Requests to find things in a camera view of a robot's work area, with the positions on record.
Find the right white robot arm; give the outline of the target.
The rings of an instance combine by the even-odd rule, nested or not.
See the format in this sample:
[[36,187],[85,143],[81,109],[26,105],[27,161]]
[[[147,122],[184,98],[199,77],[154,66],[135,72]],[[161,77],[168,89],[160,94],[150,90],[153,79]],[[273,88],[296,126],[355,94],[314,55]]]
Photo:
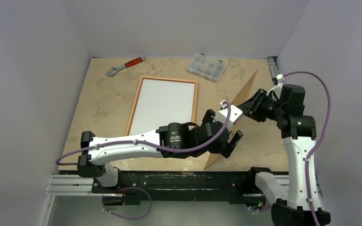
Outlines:
[[316,145],[316,122],[304,115],[305,89],[283,85],[280,96],[259,89],[238,108],[257,122],[267,119],[277,123],[288,158],[289,190],[286,192],[267,169],[251,169],[246,178],[250,191],[261,190],[271,205],[275,226],[326,226],[330,213],[323,210],[311,152]]

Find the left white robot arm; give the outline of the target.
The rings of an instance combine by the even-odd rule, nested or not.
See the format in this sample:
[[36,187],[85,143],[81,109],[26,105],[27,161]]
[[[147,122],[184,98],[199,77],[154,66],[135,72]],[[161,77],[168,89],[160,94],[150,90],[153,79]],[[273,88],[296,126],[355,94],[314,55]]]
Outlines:
[[84,131],[81,138],[82,154],[78,157],[77,171],[83,178],[95,178],[109,192],[120,190],[122,180],[112,161],[150,158],[197,158],[205,152],[228,158],[243,133],[237,131],[230,139],[234,124],[242,116],[235,106],[215,113],[209,109],[201,125],[192,122],[170,123],[142,134],[124,137],[97,137]]

